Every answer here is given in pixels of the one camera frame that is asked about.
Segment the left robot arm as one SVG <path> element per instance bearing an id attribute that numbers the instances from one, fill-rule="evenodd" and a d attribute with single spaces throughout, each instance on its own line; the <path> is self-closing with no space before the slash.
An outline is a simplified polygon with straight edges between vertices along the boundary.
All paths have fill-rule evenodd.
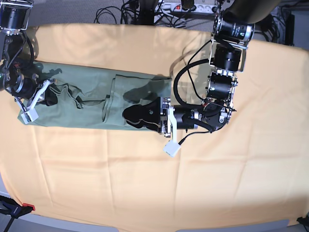
<path id="1" fill-rule="evenodd" d="M 236 0 L 228 8 L 216 11 L 207 59 L 190 59 L 174 78 L 172 105 L 167 98 L 157 98 L 147 105 L 136 104 L 123 111 L 126 122 L 137 128 L 147 128 L 166 137 L 175 137 L 178 130 L 198 127 L 207 133 L 220 130 L 234 112 L 233 97 L 238 85 L 237 72 L 244 69 L 248 44 L 253 38 L 257 22 L 268 16 L 277 0 Z M 185 102 L 179 94 L 178 83 L 191 68 L 208 64 L 206 95 L 199 104 Z"/>

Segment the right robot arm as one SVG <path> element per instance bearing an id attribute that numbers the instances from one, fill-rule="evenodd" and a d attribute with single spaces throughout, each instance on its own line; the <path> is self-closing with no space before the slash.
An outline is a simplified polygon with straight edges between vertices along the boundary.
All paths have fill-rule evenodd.
<path id="1" fill-rule="evenodd" d="M 2 0 L 0 2 L 0 89 L 30 105 L 49 80 L 47 89 L 39 96 L 38 104 L 53 106 L 58 103 L 51 87 L 51 76 L 40 74 L 42 65 L 34 62 L 34 48 L 26 30 L 32 0 Z"/>

